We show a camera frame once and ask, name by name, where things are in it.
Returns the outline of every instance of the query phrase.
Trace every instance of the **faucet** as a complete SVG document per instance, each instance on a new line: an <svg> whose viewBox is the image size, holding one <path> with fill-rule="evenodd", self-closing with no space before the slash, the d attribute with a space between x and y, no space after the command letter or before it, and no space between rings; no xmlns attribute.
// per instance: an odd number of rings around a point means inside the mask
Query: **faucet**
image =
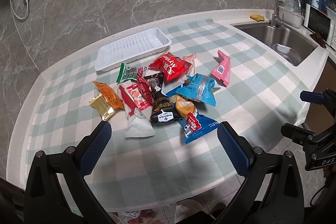
<svg viewBox="0 0 336 224"><path fill-rule="evenodd" d="M297 3L299 4L299 13L301 13L301 3L300 0L296 0ZM274 13L272 14L272 20L271 20L271 26L276 27L278 24L282 24L282 21L279 19L279 11L278 11L278 0L275 0L274 4Z"/></svg>

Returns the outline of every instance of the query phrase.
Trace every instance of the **checkered tablecloth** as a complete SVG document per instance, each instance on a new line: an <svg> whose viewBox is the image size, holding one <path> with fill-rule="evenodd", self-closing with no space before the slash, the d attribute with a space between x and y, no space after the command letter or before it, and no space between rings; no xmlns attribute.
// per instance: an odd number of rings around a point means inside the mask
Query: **checkered tablecloth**
<svg viewBox="0 0 336 224"><path fill-rule="evenodd" d="M211 74L218 64L218 49L231 57L230 83L215 93L216 107L197 104L197 108L218 122L228 121L252 146L269 150L281 140L280 127L285 122L304 119L299 94L306 86L269 51L212 20L162 31L172 40L169 51L174 55L197 53L197 73ZM100 122L98 112L88 105L98 94L92 81L113 85L119 69L96 73L96 57L94 53L56 72L44 87L26 133L26 166L20 174L23 187L38 150L60 153L70 145L76 146ZM148 66L154 58L132 65ZM177 85L169 83L164 91ZM120 117L110 120L111 140L92 174L85 177L107 211L152 208L188 198L220 184L235 172L216 131L186 145L183 130L176 122L154 125L153 137L125 139L114 129L116 121L120 122L116 119ZM63 178L61 185L68 198Z"/></svg>

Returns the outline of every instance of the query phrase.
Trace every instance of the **orange snack bag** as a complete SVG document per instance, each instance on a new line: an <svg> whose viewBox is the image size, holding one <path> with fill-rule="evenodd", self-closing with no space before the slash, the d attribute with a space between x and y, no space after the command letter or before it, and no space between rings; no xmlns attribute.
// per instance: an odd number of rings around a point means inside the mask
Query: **orange snack bag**
<svg viewBox="0 0 336 224"><path fill-rule="evenodd" d="M120 101L116 92L110 86L108 86L106 83L98 83L95 81L93 83L96 85L97 88L99 88L101 93L103 93L104 97L111 107L124 109L123 103Z"/></svg>

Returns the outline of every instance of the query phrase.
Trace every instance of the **kitchen wall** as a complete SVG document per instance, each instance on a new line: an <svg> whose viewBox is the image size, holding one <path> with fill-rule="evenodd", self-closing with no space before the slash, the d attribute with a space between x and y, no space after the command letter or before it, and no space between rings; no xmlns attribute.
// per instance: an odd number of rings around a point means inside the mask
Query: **kitchen wall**
<svg viewBox="0 0 336 224"><path fill-rule="evenodd" d="M24 15L22 0L14 9ZM219 9L273 9L274 0L30 0L27 20L0 0L0 176L11 133L38 75L69 54L122 30L162 18Z"/></svg>

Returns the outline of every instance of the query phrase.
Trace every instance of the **blue gripper pad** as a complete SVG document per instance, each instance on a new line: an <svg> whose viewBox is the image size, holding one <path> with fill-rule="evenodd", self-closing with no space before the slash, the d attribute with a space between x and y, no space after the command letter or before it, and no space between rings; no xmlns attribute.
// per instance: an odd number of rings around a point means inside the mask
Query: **blue gripper pad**
<svg viewBox="0 0 336 224"><path fill-rule="evenodd" d="M300 93L300 99L303 102L313 103L317 105L323 105L325 98L322 93L315 93L310 91L302 91Z"/></svg>
<svg viewBox="0 0 336 224"><path fill-rule="evenodd" d="M253 163L253 153L250 150L250 145L244 143L244 140L246 142L247 140L238 136L228 122L219 124L217 136L238 175L247 178L250 173L250 166Z"/></svg>
<svg viewBox="0 0 336 224"><path fill-rule="evenodd" d="M86 136L78 144L80 157L78 172L81 177L90 175L112 136L111 125L101 121L91 135Z"/></svg>

